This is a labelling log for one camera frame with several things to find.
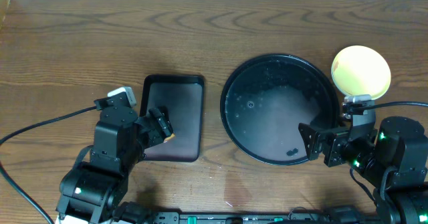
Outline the yellow green scrubbing sponge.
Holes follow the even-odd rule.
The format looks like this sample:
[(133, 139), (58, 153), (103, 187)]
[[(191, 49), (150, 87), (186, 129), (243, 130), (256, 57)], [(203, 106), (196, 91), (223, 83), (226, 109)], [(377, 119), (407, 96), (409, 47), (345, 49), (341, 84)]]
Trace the yellow green scrubbing sponge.
[(166, 137), (164, 139), (164, 142), (168, 142), (168, 141), (172, 140), (174, 137), (175, 137), (175, 134), (171, 134), (169, 137)]

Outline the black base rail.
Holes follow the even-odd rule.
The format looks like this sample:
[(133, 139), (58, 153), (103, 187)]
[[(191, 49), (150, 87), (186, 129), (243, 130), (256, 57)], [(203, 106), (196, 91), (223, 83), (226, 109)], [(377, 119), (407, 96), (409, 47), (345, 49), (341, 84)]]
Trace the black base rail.
[(379, 224), (381, 220), (375, 215), (362, 214), (352, 206), (333, 207), (325, 211), (294, 207), (288, 213), (181, 213), (178, 211), (153, 211), (129, 203), (109, 222), (146, 224)]

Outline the round black serving tray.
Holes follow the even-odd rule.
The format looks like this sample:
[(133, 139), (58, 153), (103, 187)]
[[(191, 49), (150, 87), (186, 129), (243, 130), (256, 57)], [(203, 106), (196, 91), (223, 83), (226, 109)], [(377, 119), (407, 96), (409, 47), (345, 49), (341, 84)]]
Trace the round black serving tray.
[(220, 114), (226, 133), (245, 154), (290, 166), (308, 160), (299, 124), (334, 128), (339, 105), (320, 69), (294, 55), (271, 53), (247, 60), (230, 75)]

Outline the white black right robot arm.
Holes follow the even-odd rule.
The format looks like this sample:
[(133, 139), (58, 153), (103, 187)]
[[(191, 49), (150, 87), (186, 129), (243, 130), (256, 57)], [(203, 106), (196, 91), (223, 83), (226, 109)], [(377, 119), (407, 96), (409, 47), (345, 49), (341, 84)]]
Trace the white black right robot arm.
[(349, 164), (368, 181), (383, 223), (427, 222), (427, 136), (415, 120), (385, 118), (374, 128), (374, 110), (350, 117), (349, 127), (322, 129), (301, 123), (299, 133), (308, 160), (324, 155), (324, 164)]

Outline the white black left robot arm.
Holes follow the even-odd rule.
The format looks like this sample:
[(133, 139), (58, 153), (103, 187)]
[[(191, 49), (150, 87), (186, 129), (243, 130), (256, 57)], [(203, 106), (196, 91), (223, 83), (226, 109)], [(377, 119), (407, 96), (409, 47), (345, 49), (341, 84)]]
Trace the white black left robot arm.
[(67, 223), (112, 220), (128, 190), (132, 169), (146, 157), (145, 149), (163, 143), (172, 135), (164, 106), (150, 109), (143, 117), (128, 106), (103, 109), (93, 145), (81, 150), (60, 183), (57, 220)]

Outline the black rectangular water tray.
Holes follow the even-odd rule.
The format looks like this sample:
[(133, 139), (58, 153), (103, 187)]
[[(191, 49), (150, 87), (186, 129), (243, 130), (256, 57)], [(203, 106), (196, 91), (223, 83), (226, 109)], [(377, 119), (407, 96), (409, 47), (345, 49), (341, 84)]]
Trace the black rectangular water tray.
[(164, 106), (175, 136), (144, 151), (146, 160), (194, 162), (199, 157), (204, 79), (201, 76), (150, 75), (145, 78), (140, 114)]

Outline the yellow plate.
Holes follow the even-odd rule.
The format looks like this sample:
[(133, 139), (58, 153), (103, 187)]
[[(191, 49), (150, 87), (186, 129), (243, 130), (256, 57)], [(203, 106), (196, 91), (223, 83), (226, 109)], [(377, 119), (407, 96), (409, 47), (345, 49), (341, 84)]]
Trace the yellow plate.
[(385, 58), (362, 45), (340, 50), (332, 62), (331, 76), (345, 96), (368, 94), (373, 100), (385, 95), (391, 84), (391, 70)]

